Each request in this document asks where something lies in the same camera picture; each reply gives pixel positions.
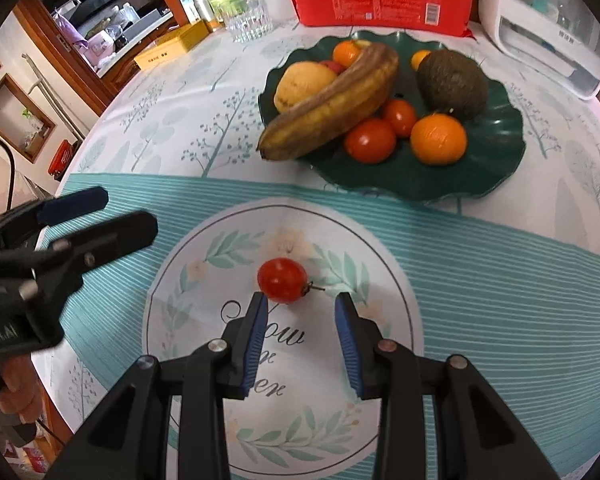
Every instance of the glass cup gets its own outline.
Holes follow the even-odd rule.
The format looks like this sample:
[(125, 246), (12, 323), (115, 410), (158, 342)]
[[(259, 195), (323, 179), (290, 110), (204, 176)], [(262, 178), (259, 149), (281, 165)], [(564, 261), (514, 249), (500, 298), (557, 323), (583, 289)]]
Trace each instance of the glass cup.
[(273, 30), (264, 0), (233, 0), (222, 4), (224, 26), (235, 43), (257, 40)]

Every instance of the white circle print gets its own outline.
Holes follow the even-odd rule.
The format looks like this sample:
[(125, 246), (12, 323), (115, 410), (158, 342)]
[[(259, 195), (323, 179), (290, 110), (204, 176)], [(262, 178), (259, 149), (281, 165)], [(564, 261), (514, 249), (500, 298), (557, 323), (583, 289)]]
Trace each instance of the white circle print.
[[(226, 400), (232, 472), (245, 478), (312, 480), (343, 471), (376, 449), (379, 401), (349, 386), (334, 323), (334, 298), (351, 294), (382, 335), (424, 351), (422, 322), (407, 277), (368, 230), (334, 210), (292, 198), (229, 208), (171, 251), (149, 290), (143, 350), (161, 360), (188, 355), (243, 316), (260, 265), (301, 263), (314, 285), (291, 305), (269, 302), (255, 386)], [(177, 431), (179, 402), (172, 409)]]

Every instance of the yellow box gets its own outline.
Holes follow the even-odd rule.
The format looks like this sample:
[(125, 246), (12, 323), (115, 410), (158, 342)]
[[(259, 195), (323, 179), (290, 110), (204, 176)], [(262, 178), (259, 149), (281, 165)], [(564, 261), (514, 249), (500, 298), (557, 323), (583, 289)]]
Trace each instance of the yellow box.
[(202, 20), (167, 32), (155, 40), (155, 46), (135, 57), (140, 70), (152, 68), (186, 54), (209, 35)]

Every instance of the purple cloth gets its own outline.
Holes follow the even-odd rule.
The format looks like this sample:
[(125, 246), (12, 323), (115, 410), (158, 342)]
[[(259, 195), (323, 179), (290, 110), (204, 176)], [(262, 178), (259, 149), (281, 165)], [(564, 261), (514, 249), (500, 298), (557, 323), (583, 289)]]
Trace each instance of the purple cloth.
[(83, 46), (84, 48), (87, 48), (89, 46), (89, 42), (84, 39), (84, 36), (81, 35), (80, 32), (75, 30), (75, 27), (64, 16), (58, 14), (54, 18), (54, 21), (56, 22), (56, 25), (60, 29), (60, 32), (62, 33), (64, 38), (69, 43), (74, 44), (76, 46)]

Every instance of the circular black outline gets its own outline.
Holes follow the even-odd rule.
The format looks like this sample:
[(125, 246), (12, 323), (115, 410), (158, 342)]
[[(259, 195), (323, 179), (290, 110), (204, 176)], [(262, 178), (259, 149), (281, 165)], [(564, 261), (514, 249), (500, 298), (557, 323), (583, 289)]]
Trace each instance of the circular black outline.
[[(222, 218), (219, 218), (218, 220), (215, 220), (213, 222), (211, 222), (211, 224), (203, 227), (202, 229), (200, 229), (200, 231), (196, 232), (195, 234), (191, 235), (184, 243), (183, 245), (178, 249), (178, 251), (176, 251), (176, 253), (171, 257), (171, 259), (168, 261), (164, 272), (162, 273), (162, 275), (160, 276), (160, 278), (158, 279), (158, 283), (156, 283), (155, 288), (154, 288), (154, 292), (156, 290), (158, 290), (158, 288), (160, 287), (160, 283), (162, 282), (162, 278), (164, 277), (167, 269), (169, 268), (169, 266), (171, 265), (171, 263), (174, 261), (174, 259), (176, 259), (176, 257), (180, 254), (180, 251), (182, 251), (194, 238), (196, 238), (198, 235), (202, 234), (204, 231), (206, 231), (207, 229), (213, 227), (214, 225), (227, 220), (228, 218), (231, 218), (233, 216), (237, 216), (243, 213), (248, 213), (248, 212), (252, 212), (252, 211), (258, 211), (260, 209), (269, 209), (269, 208), (277, 208), (277, 207), (281, 207), (281, 208), (288, 208), (288, 209), (295, 209), (296, 211), (302, 211), (304, 213), (309, 213), (309, 214), (313, 214), (316, 216), (319, 216), (321, 218), (324, 218), (325, 220), (331, 221), (336, 225), (339, 225), (340, 227), (344, 228), (345, 230), (347, 230), (349, 233), (353, 234), (355, 237), (357, 237), (363, 244), (365, 244), (369, 249), (371, 249), (372, 253), (376, 255), (376, 257), (382, 262), (382, 264), (384, 265), (384, 267), (386, 268), (386, 270), (389, 272), (390, 276), (392, 277), (392, 279), (394, 280), (394, 283), (396, 285), (396, 287), (398, 288), (398, 290), (400, 291), (400, 296), (402, 297), (402, 302), (404, 303), (405, 306), (405, 310), (407, 311), (407, 319), (409, 320), (409, 332), (411, 335), (411, 351), (413, 351), (413, 323), (411, 321), (411, 313), (409, 312), (409, 304), (407, 303), (406, 298), (404, 297), (404, 293), (402, 291), (402, 288), (400, 287), (400, 284), (398, 283), (398, 280), (396, 279), (394, 273), (392, 272), (392, 270), (389, 268), (389, 265), (387, 265), (387, 263), (385, 262), (384, 258), (382, 258), (382, 256), (380, 256), (380, 254), (378, 254), (378, 251), (376, 251), (375, 248), (373, 248), (362, 236), (360, 236), (357, 232), (353, 231), (352, 229), (350, 229), (349, 227), (347, 227), (346, 225), (344, 225), (343, 223), (334, 220), (333, 218), (328, 217), (327, 215), (323, 215), (321, 213), (317, 213), (315, 211), (310, 211), (307, 209), (304, 209), (302, 207), (298, 207), (298, 206), (293, 206), (293, 205), (288, 205), (288, 204), (268, 204), (268, 205), (261, 205), (261, 206), (254, 206), (248, 209), (241, 209), (240, 211), (236, 211), (233, 212), (231, 214), (225, 215)], [(150, 300), (149, 300), (149, 310), (147, 312), (147, 317), (146, 317), (146, 333), (144, 334), (144, 341), (145, 341), (145, 345), (147, 348), (147, 351), (149, 351), (149, 319), (151, 317), (151, 309), (154, 303), (154, 294), (152, 293), (150, 296)], [(170, 419), (173, 421), (174, 424), (176, 424), (178, 426), (178, 424), (176, 423), (176, 421), (173, 419), (173, 417), (170, 415)], [(350, 454), (349, 456), (344, 457), (342, 460), (340, 460), (339, 462), (333, 463), (329, 466), (320, 468), (320, 469), (314, 469), (312, 471), (306, 471), (304, 473), (261, 473), (258, 471), (250, 471), (248, 469), (242, 469), (240, 467), (237, 467), (235, 465), (231, 465), (231, 467), (233, 467), (234, 469), (238, 470), (238, 471), (244, 471), (245, 473), (252, 473), (252, 474), (257, 474), (257, 475), (263, 475), (263, 476), (302, 476), (302, 475), (308, 475), (308, 474), (314, 474), (314, 473), (319, 473), (320, 471), (324, 471), (325, 469), (329, 469), (332, 468), (334, 466), (337, 466), (338, 464), (341, 464), (343, 462), (345, 462), (346, 460), (349, 460), (350, 458), (356, 456), (358, 453), (360, 453), (363, 449), (367, 448), (367, 446), (369, 446), (375, 439), (377, 439), (378, 436), (374, 436), (369, 442), (367, 442), (364, 446), (362, 446), (359, 450), (357, 450), (356, 452)]]

